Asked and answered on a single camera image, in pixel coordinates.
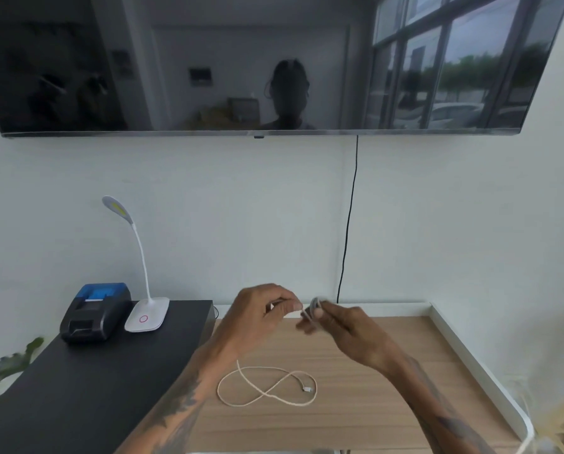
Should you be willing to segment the person's left forearm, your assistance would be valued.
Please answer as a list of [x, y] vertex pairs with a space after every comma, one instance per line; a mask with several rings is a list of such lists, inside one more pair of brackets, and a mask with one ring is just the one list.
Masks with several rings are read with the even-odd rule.
[[240, 336], [210, 339], [114, 454], [185, 454], [204, 403], [231, 363], [250, 350]]

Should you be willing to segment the person's right hand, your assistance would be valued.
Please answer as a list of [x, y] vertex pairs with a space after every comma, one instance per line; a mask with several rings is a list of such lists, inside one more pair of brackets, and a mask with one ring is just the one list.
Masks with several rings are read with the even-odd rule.
[[339, 322], [339, 334], [330, 336], [338, 349], [349, 359], [386, 377], [392, 376], [402, 358], [397, 343], [362, 308], [334, 305], [333, 315]]

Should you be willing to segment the person's left hand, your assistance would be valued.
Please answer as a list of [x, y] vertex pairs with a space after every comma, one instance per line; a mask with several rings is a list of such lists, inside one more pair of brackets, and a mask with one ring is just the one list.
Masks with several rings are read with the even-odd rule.
[[240, 290], [212, 337], [218, 353], [228, 361], [239, 359], [270, 336], [283, 318], [265, 318], [266, 304], [274, 301], [297, 301], [290, 290], [274, 283]]

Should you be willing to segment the person's right forearm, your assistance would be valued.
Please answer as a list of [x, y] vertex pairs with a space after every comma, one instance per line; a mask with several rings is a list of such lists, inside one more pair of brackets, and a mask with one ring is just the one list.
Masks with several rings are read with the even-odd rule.
[[416, 417], [433, 454], [497, 454], [461, 417], [421, 364], [394, 346], [381, 373]]

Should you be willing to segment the green houseplant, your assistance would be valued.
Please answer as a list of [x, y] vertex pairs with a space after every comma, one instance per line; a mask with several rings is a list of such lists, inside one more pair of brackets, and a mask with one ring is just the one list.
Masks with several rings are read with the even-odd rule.
[[0, 358], [0, 396], [27, 370], [42, 350], [44, 343], [44, 336], [38, 336], [25, 346], [24, 351]]

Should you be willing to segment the black and blue receipt printer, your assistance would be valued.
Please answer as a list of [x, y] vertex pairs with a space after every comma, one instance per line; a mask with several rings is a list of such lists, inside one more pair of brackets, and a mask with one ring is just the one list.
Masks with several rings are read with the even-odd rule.
[[68, 344], [104, 342], [127, 319], [132, 308], [125, 283], [85, 284], [69, 305], [59, 336]]

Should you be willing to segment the black side cabinet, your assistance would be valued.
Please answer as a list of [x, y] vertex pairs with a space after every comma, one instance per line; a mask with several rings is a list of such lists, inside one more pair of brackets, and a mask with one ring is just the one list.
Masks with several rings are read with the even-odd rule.
[[113, 454], [211, 335], [210, 300], [169, 305], [155, 331], [60, 337], [0, 395], [0, 454]]

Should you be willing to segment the wall-mounted black television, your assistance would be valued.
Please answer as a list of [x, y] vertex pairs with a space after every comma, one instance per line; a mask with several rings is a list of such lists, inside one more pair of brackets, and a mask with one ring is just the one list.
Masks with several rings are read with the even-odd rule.
[[564, 0], [0, 0], [0, 134], [518, 134]]

